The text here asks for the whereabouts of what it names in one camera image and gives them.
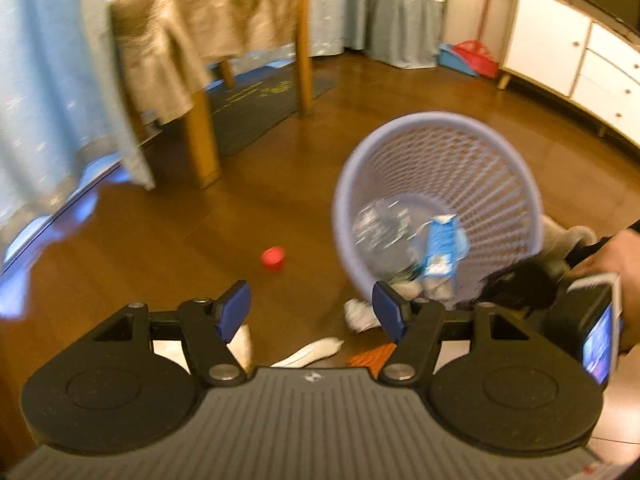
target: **chair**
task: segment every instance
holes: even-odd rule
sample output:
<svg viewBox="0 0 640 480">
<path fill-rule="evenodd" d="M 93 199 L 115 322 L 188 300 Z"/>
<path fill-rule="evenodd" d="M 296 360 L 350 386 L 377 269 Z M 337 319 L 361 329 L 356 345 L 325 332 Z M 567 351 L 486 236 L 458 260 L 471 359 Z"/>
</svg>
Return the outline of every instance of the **chair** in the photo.
<svg viewBox="0 0 640 480">
<path fill-rule="evenodd" d="M 186 137 L 201 187 L 220 177 L 205 87 L 207 64 L 218 63 L 233 88 L 232 57 L 296 43 L 299 110 L 312 111 L 308 54 L 309 0 L 113 0 L 122 91 L 131 124 L 153 110 L 162 124 L 185 117 Z"/>
</svg>

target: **white wall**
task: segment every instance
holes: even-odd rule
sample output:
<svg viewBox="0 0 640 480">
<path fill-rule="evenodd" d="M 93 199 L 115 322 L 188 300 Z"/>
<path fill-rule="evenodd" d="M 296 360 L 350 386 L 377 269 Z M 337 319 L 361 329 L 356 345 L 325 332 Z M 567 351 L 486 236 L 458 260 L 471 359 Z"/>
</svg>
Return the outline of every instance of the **white wall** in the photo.
<svg viewBox="0 0 640 480">
<path fill-rule="evenodd" d="M 499 60 L 509 25 L 513 0 L 491 0 L 482 42 Z M 459 43 L 473 40 L 478 32 L 484 0 L 447 0 L 443 40 Z"/>
</svg>

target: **gray platform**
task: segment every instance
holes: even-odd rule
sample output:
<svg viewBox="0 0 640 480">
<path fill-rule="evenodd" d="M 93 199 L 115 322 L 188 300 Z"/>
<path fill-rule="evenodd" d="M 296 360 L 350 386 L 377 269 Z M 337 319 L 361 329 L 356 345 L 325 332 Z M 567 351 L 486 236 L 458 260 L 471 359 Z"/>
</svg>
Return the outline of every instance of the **gray platform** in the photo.
<svg viewBox="0 0 640 480">
<path fill-rule="evenodd" d="M 415 392 L 381 386 L 363 368 L 261 368 L 243 386 L 211 390 L 152 446 L 97 458 L 41 446 L 7 478 L 560 480 L 593 461 L 584 449 L 484 453 L 443 430 Z"/>
</svg>

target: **wooden chair leg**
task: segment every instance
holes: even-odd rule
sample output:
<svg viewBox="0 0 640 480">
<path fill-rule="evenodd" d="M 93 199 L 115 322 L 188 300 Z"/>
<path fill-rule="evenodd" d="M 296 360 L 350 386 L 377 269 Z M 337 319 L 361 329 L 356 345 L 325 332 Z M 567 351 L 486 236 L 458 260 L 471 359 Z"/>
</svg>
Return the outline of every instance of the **wooden chair leg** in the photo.
<svg viewBox="0 0 640 480">
<path fill-rule="evenodd" d="M 207 93 L 199 90 L 191 95 L 191 99 L 193 108 L 185 116 L 187 143 L 200 187 L 205 188 L 220 178 L 222 170 Z"/>
<path fill-rule="evenodd" d="M 236 79 L 234 78 L 234 72 L 231 69 L 231 63 L 229 63 L 229 60 L 225 59 L 220 61 L 218 63 L 218 70 L 220 70 L 220 75 L 225 81 L 226 89 L 232 90 L 236 86 Z"/>
<path fill-rule="evenodd" d="M 298 76 L 298 103 L 300 114 L 313 111 L 314 75 L 309 57 L 309 0 L 298 0 L 298 26 L 296 33 L 296 72 Z"/>
</svg>

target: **mesh wastebasket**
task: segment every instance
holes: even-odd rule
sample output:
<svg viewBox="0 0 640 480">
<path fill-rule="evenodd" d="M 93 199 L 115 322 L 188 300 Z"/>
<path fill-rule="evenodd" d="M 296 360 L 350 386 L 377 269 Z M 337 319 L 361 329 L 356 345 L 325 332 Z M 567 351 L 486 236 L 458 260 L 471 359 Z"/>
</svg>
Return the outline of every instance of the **mesh wastebasket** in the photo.
<svg viewBox="0 0 640 480">
<path fill-rule="evenodd" d="M 393 120 L 347 160 L 334 196 L 335 242 L 345 271 L 370 301 L 376 277 L 356 248 L 352 225 L 368 204 L 404 203 L 416 225 L 457 214 L 469 241 L 452 303 L 475 297 L 482 279 L 542 247 L 540 192 L 520 154 L 474 119 L 424 112 Z"/>
</svg>

